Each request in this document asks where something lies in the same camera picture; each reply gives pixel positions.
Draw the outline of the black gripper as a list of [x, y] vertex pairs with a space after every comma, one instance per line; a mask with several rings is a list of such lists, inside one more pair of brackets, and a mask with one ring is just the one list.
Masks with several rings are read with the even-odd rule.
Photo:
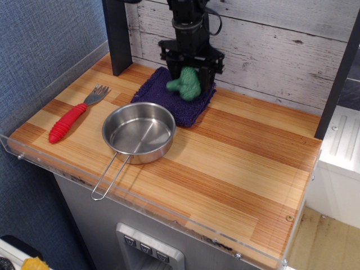
[[210, 45], [208, 21], [180, 24], [172, 22], [175, 40], [161, 40], [161, 59], [166, 61], [172, 80], [179, 79], [184, 66], [199, 69], [198, 77], [201, 92], [208, 92], [215, 73], [223, 73], [224, 54]]

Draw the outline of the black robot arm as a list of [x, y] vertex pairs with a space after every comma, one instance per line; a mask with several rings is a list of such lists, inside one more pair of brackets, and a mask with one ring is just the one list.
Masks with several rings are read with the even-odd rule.
[[173, 13], [175, 40], [161, 40], [161, 59], [166, 61], [172, 79], [181, 76], [183, 67], [198, 71], [201, 90], [207, 92], [215, 74], [223, 73], [224, 54], [210, 45], [210, 37], [222, 30], [222, 21], [215, 33], [210, 31], [209, 14], [221, 16], [208, 8], [207, 1], [168, 1]]

